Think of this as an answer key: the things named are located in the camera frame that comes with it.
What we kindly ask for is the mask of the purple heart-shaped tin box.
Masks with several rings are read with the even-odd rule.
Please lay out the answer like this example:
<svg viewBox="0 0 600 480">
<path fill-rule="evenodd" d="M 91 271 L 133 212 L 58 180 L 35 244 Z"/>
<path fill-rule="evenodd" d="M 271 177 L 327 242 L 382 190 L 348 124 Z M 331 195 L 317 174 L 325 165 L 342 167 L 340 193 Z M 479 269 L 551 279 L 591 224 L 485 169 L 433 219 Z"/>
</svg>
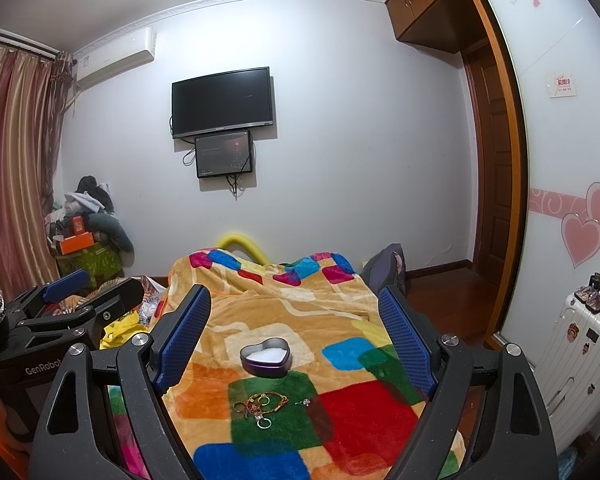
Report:
<svg viewBox="0 0 600 480">
<path fill-rule="evenodd" d="M 252 376 L 282 378 L 291 368 L 292 355 L 288 342 L 272 337 L 242 347 L 239 352 L 242 368 Z"/>
</svg>

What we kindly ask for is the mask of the striped patterned bedsheet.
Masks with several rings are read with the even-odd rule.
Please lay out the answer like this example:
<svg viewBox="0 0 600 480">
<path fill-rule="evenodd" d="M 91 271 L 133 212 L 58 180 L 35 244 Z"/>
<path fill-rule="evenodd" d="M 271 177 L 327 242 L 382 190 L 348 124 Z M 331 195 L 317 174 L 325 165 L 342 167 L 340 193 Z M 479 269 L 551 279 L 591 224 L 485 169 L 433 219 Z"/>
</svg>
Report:
<svg viewBox="0 0 600 480">
<path fill-rule="evenodd" d="M 137 307 L 138 319 L 140 324 L 149 326 L 154 317 L 163 294 L 166 292 L 166 286 L 161 285 L 156 280 L 147 275 L 138 278 L 143 286 L 144 296 L 140 305 Z"/>
</svg>

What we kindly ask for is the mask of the yellow cloth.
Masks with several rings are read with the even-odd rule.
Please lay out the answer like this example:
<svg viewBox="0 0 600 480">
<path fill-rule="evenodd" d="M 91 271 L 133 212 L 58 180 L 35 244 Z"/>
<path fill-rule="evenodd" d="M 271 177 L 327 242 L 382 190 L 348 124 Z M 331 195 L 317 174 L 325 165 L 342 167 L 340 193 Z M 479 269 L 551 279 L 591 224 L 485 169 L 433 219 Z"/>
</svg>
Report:
<svg viewBox="0 0 600 480">
<path fill-rule="evenodd" d="M 119 348 L 134 335 L 147 333 L 148 327 L 140 322 L 137 311 L 123 315 L 117 321 L 109 323 L 104 328 L 104 336 L 99 341 L 100 350 Z"/>
</svg>

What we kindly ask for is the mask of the orange cardboard box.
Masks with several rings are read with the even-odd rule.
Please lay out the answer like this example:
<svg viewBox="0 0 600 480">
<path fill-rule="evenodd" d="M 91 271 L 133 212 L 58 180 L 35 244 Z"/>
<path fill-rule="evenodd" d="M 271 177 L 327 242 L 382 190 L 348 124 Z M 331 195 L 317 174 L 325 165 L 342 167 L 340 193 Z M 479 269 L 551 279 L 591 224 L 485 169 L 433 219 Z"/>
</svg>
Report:
<svg viewBox="0 0 600 480">
<path fill-rule="evenodd" d="M 78 235 L 66 237 L 59 243 L 59 250 L 61 255 L 69 255 L 94 245 L 93 234 L 91 232 L 83 232 Z"/>
</svg>

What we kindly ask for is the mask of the pile of clothes and boxes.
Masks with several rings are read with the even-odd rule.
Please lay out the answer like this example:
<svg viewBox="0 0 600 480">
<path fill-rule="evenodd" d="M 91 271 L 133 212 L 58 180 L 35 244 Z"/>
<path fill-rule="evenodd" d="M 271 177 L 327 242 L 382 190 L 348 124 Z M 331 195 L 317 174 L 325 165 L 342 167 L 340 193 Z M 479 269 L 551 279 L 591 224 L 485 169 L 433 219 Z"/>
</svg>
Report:
<svg viewBox="0 0 600 480">
<path fill-rule="evenodd" d="M 64 194 L 61 205 L 45 217 L 45 231 L 60 275 L 87 271 L 91 281 L 86 290 L 122 278 L 123 263 L 134 255 L 132 240 L 116 216 L 108 185 L 93 176 L 82 177 L 73 192 Z M 59 243 L 83 232 L 93 234 L 95 245 L 61 255 Z"/>
</svg>

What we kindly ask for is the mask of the grey backpack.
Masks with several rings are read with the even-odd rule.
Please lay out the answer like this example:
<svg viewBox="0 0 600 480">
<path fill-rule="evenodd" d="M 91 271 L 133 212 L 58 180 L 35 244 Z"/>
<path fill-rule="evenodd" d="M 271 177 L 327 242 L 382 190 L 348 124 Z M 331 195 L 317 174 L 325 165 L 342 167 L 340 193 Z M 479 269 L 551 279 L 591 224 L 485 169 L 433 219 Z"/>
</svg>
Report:
<svg viewBox="0 0 600 480">
<path fill-rule="evenodd" d="M 404 253 L 400 244 L 390 244 L 368 260 L 361 278 L 376 295 L 388 286 L 396 286 L 403 296 L 407 293 Z"/>
</svg>

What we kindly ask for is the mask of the small silver earring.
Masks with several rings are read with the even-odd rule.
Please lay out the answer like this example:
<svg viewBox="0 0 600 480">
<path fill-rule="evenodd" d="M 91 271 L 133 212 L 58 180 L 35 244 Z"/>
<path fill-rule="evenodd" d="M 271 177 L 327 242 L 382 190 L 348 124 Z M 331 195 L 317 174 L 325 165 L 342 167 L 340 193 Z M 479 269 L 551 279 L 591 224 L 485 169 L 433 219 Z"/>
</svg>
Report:
<svg viewBox="0 0 600 480">
<path fill-rule="evenodd" d="M 311 405 L 311 399 L 310 398 L 304 398 L 302 400 L 297 401 L 296 405 L 304 406 L 305 408 L 307 408 L 308 406 Z"/>
</svg>

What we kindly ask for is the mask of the white hard-shell suitcase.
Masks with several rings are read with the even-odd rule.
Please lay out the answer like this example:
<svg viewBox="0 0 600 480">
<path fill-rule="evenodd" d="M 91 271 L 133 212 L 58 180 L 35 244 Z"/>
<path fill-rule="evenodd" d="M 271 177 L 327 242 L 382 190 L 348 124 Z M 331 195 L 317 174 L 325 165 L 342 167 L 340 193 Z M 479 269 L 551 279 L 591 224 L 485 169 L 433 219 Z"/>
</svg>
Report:
<svg viewBox="0 0 600 480">
<path fill-rule="evenodd" d="M 534 374 L 560 454 L 600 414 L 600 313 L 568 295 Z"/>
</svg>

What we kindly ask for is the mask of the red striped curtain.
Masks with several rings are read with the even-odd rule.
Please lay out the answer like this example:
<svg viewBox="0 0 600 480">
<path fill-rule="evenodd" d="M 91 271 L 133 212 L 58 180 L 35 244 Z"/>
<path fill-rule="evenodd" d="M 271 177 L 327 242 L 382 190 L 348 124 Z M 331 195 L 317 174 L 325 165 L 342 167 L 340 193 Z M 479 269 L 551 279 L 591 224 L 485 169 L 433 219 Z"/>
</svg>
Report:
<svg viewBox="0 0 600 480">
<path fill-rule="evenodd" d="M 12 300 L 59 278 L 44 226 L 54 204 L 73 58 L 0 44 L 0 291 Z"/>
</svg>

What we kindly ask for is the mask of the brown wooden door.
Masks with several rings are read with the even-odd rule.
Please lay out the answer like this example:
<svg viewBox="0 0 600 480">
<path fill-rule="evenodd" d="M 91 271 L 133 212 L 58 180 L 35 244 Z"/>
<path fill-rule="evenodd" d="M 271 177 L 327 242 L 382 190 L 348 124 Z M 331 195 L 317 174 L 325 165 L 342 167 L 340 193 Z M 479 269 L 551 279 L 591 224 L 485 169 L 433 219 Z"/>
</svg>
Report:
<svg viewBox="0 0 600 480">
<path fill-rule="evenodd" d="M 478 151 L 475 271 L 501 281 L 512 216 L 512 152 L 504 92 L 493 51 L 485 44 L 463 56 Z"/>
</svg>

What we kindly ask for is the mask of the yellow curved bed rail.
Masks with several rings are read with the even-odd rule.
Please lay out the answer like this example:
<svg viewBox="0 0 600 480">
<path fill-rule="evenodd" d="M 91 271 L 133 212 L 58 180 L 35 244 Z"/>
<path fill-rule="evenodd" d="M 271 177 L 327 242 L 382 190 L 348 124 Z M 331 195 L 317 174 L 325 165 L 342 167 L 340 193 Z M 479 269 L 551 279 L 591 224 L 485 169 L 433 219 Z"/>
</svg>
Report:
<svg viewBox="0 0 600 480">
<path fill-rule="evenodd" d="M 231 247 L 240 247 L 244 252 L 250 255 L 253 262 L 259 263 L 261 266 L 270 264 L 270 259 L 262 252 L 260 247 L 250 240 L 249 237 L 239 233 L 228 233 L 223 235 L 214 246 L 219 249 L 227 250 Z"/>
</svg>

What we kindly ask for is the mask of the small black wall monitor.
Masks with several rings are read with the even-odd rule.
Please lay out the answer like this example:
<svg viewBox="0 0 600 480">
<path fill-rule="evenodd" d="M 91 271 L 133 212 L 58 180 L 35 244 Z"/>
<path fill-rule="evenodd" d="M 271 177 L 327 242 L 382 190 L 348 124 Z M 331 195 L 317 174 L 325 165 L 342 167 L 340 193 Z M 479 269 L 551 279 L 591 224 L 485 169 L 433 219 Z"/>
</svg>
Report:
<svg viewBox="0 0 600 480">
<path fill-rule="evenodd" d="M 195 159 L 199 179 L 250 174 L 253 170 L 251 134 L 242 130 L 197 136 Z"/>
</svg>

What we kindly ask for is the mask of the black wall television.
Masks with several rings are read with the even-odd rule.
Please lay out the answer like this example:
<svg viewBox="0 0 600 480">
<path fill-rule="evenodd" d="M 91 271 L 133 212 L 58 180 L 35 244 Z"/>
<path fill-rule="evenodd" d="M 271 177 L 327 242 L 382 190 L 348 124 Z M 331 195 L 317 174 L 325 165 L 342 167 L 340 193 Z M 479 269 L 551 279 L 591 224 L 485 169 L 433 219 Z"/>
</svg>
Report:
<svg viewBox="0 0 600 480">
<path fill-rule="evenodd" d="M 274 124 L 268 67 L 232 70 L 174 82 L 172 136 L 196 136 Z"/>
</svg>

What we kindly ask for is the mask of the white wall air conditioner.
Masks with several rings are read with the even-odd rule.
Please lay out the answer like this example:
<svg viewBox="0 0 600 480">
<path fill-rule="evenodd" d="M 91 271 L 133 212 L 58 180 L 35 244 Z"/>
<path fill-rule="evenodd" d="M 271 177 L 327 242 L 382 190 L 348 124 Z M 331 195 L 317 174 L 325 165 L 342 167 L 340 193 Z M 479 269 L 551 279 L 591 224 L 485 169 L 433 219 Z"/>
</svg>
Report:
<svg viewBox="0 0 600 480">
<path fill-rule="evenodd" d="M 76 86 L 86 90 L 155 59 L 157 33 L 152 27 L 111 40 L 76 60 Z"/>
</svg>

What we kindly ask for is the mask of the white wall notice sticker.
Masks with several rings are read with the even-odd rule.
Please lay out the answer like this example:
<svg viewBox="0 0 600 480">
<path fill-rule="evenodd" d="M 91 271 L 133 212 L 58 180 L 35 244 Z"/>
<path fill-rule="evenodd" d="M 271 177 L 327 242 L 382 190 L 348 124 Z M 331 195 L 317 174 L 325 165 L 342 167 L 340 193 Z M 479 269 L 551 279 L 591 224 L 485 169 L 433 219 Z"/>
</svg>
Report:
<svg viewBox="0 0 600 480">
<path fill-rule="evenodd" d="M 561 72 L 546 78 L 546 88 L 551 99 L 571 98 L 577 96 L 577 87 L 572 73 Z"/>
</svg>

